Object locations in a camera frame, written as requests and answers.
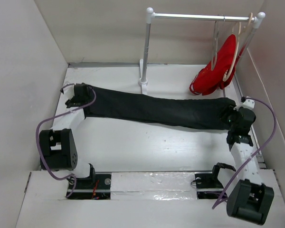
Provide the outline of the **black trousers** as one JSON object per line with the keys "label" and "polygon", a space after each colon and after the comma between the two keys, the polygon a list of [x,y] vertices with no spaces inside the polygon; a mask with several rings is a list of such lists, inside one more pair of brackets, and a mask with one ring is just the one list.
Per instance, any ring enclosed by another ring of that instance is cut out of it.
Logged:
{"label": "black trousers", "polygon": [[108,90],[88,85],[94,103],[89,117],[102,117],[149,124],[181,126],[198,130],[226,130],[221,112],[235,106],[229,98],[175,100]]}

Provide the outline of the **grey wire hanger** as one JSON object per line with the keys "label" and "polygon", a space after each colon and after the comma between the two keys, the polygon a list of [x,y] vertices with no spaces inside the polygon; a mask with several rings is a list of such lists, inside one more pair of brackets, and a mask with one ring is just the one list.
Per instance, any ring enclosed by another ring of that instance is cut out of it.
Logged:
{"label": "grey wire hanger", "polygon": [[212,57],[210,61],[210,70],[213,71],[218,59],[218,40],[219,40],[219,21],[214,22],[213,38],[212,38]]}

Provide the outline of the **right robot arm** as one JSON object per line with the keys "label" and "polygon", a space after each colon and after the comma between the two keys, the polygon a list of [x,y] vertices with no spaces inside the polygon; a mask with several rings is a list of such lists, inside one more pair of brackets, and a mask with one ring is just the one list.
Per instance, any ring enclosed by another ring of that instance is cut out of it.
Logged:
{"label": "right robot arm", "polygon": [[274,199],[274,190],[264,184],[253,160],[255,151],[249,131],[256,115],[249,108],[229,106],[221,113],[220,120],[228,125],[227,144],[235,167],[229,169],[231,178],[228,182],[225,172],[212,173],[211,184],[215,187],[224,184],[228,216],[263,225]]}

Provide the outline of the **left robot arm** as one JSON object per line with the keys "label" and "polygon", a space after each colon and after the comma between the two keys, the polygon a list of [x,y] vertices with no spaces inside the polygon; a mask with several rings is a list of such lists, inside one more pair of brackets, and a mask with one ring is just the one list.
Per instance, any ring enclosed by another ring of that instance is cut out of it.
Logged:
{"label": "left robot arm", "polygon": [[55,171],[68,171],[69,178],[79,178],[85,188],[96,184],[92,164],[79,159],[73,132],[85,120],[85,110],[96,100],[94,88],[87,84],[68,84],[60,92],[66,98],[65,112],[41,121],[36,129],[40,165],[56,180]]}

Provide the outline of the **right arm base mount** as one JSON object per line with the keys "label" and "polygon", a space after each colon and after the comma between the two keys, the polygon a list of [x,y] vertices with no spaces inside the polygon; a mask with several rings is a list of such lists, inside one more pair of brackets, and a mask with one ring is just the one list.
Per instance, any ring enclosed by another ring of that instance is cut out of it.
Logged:
{"label": "right arm base mount", "polygon": [[218,162],[213,166],[212,171],[202,171],[194,174],[195,179],[191,182],[191,186],[197,190],[197,199],[216,200],[220,196],[224,188],[218,180],[221,170],[236,171],[233,166]]}

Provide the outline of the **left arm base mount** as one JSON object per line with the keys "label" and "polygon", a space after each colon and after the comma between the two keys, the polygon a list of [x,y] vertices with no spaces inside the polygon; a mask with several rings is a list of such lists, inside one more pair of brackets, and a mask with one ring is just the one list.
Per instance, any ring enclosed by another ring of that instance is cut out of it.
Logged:
{"label": "left arm base mount", "polygon": [[112,173],[96,172],[92,164],[89,166],[89,176],[78,178],[74,190],[72,190],[73,185],[68,185],[66,198],[70,200],[110,200]]}

